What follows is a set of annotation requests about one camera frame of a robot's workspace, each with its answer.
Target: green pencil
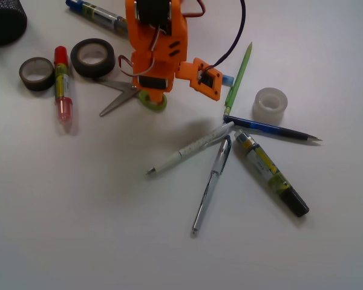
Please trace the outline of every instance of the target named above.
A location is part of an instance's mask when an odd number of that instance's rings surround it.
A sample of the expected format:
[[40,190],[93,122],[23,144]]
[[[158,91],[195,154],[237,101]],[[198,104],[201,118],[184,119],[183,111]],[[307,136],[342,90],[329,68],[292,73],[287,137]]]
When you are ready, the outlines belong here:
[[242,64],[241,64],[240,70],[238,72],[237,78],[235,79],[234,86],[232,86],[230,88],[229,93],[227,94],[226,101],[224,103],[224,105],[226,107],[224,109],[224,115],[229,115],[230,114],[232,105],[234,104],[235,97],[237,96],[237,92],[238,92],[238,89],[240,87],[240,84],[241,84],[241,81],[242,81],[242,78],[243,78],[244,71],[245,71],[245,69],[247,67],[247,63],[249,62],[250,55],[252,53],[252,48],[253,48],[253,42],[249,44],[249,46],[248,46],[248,48],[246,50],[246,53],[244,54]]

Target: clear tape roll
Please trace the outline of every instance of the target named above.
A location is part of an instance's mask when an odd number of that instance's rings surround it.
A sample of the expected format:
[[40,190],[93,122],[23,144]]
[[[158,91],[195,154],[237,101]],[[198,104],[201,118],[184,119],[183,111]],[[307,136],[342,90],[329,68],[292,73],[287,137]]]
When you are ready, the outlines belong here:
[[288,106],[286,95],[279,89],[264,88],[255,96],[253,113],[260,118],[280,118]]

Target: scissors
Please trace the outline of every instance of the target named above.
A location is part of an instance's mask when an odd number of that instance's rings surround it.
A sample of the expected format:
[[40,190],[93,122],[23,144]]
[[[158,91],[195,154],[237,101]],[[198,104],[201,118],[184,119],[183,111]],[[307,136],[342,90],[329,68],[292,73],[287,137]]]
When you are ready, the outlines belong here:
[[136,88],[135,85],[128,82],[119,82],[117,80],[107,80],[107,79],[94,79],[96,83],[99,83],[100,85],[108,86],[109,88],[116,89],[122,94],[120,94],[114,101],[110,103],[109,106],[107,106],[99,115],[100,117],[103,117],[107,114],[109,114],[111,111],[117,109],[119,106],[121,106],[124,102],[129,100],[133,97],[138,97],[140,102],[147,107],[148,109],[155,111],[155,112],[161,112],[165,109],[167,106],[167,98],[165,95],[163,95],[163,100],[159,104],[155,104],[149,100],[149,95],[146,91],[141,91]]

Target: black mesh pen holder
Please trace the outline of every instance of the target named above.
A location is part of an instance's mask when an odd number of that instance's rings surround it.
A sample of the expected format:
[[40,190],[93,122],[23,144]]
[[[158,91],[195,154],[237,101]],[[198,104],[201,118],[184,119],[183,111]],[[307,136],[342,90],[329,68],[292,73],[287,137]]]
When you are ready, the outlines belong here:
[[10,44],[22,36],[27,16],[19,0],[0,0],[0,45]]

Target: white pen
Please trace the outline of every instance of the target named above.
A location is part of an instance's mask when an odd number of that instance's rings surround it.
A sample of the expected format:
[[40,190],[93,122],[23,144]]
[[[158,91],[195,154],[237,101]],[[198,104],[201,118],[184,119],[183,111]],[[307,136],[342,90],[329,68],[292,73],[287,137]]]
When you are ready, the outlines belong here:
[[214,193],[215,186],[221,176],[224,166],[226,165],[227,158],[229,157],[229,153],[231,150],[231,138],[227,135],[219,148],[217,157],[215,159],[214,165],[211,169],[210,179],[207,183],[206,190],[204,191],[203,197],[200,202],[199,210],[196,215],[194,225],[192,226],[192,235],[197,236],[201,222],[203,221],[204,215],[206,214],[206,210],[211,200],[211,196]]
[[210,145],[213,141],[216,141],[218,139],[223,138],[228,134],[228,132],[231,130],[231,128],[234,126],[234,122],[230,122],[228,124],[224,124],[219,128],[216,128],[215,130],[211,131],[208,135],[200,138],[199,140],[191,143],[190,145],[180,149],[179,151],[176,151],[171,156],[169,156],[166,160],[161,162],[160,164],[152,167],[149,169],[146,174],[147,175],[155,175],[159,174],[168,168],[172,167],[173,165],[180,162],[180,160],[185,159]]

